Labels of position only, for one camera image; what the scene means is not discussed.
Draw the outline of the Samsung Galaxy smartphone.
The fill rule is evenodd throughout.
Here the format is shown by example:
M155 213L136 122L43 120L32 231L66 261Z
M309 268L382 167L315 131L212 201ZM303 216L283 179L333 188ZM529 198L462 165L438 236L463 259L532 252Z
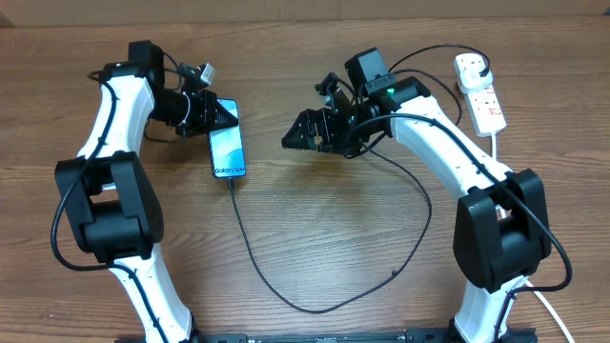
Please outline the Samsung Galaxy smartphone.
M215 178L246 175L246 163L239 125L209 134L212 172Z

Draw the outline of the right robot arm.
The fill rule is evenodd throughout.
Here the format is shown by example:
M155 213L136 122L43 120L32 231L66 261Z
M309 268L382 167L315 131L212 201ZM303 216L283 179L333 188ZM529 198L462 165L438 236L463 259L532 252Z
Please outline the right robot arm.
M513 172L481 150L417 78L397 79L378 49L356 54L344 67L354 96L328 74L315 87L324 108L303 111L282 147L355 157L377 134L411 150L457 201L453 251L467 282L445 341L537 341L532 330L509 328L507 316L551 251L539 177Z

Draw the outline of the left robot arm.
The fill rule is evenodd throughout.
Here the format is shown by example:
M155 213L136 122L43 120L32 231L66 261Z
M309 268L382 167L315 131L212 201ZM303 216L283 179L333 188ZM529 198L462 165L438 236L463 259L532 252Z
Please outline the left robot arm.
M156 120L183 138L208 136L215 178L234 181L246 166L237 104L209 89L214 67L165 67L169 58L151 41L135 41L127 60L90 73L102 99L85 145L55 167L61 199L51 224L51 250L64 267L81 269L58 247L59 221L66 215L78 248L97 261L92 269L108 270L122 284L142 322L143 341L202 342L163 260L162 208L140 149Z

